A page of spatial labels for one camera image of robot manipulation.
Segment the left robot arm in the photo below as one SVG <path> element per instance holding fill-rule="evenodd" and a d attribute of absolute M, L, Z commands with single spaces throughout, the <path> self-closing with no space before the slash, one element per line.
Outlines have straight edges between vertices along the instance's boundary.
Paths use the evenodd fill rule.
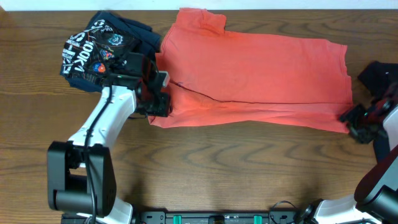
<path fill-rule="evenodd" d="M 47 198 L 52 210 L 71 213 L 65 223 L 134 223 L 134 209 L 117 196 L 111 149 L 134 113 L 166 117 L 170 76 L 142 54 L 105 65 L 101 98 L 84 125 L 47 151 Z"/>

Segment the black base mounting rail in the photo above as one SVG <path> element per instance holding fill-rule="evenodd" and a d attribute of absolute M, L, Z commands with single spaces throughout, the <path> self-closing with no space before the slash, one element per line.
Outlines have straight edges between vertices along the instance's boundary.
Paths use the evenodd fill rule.
<path fill-rule="evenodd" d="M 272 212 L 141 212 L 131 224 L 302 224 L 294 210 Z"/>

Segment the black garment at right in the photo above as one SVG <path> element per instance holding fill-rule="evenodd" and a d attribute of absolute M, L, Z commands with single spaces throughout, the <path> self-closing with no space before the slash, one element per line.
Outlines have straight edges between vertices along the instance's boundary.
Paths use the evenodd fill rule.
<path fill-rule="evenodd" d="M 358 76 L 358 80 L 369 90 L 372 104 L 379 101 L 392 83 L 397 82 L 397 64 L 371 62 Z M 387 137 L 377 135 L 373 141 L 377 162 L 381 162 L 390 152 Z"/>

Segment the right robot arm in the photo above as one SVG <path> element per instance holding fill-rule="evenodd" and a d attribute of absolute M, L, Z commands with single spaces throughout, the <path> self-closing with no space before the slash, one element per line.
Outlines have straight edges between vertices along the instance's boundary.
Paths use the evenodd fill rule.
<path fill-rule="evenodd" d="M 319 200 L 297 215 L 299 223 L 397 223 L 397 90 L 388 90 L 368 109 L 361 105 L 341 117 L 359 142 L 370 137 L 377 164 L 353 195 Z"/>

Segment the coral red t-shirt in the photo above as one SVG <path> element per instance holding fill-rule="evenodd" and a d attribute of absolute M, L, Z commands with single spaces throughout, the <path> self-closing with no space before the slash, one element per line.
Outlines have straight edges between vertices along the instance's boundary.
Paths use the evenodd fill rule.
<path fill-rule="evenodd" d="M 170 76 L 161 128 L 262 121 L 346 133 L 347 47 L 326 39 L 227 31 L 226 17 L 181 8 L 156 54 Z"/>

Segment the folded black printed t-shirt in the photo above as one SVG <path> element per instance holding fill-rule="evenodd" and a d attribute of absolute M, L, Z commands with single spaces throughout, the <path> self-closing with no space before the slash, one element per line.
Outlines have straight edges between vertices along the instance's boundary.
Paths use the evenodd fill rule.
<path fill-rule="evenodd" d="M 71 35 L 65 42 L 60 75 L 71 87 L 100 92 L 107 69 L 123 68 L 124 56 L 137 52 L 154 61 L 159 47 L 160 35 L 152 27 L 99 11 L 84 31 Z"/>

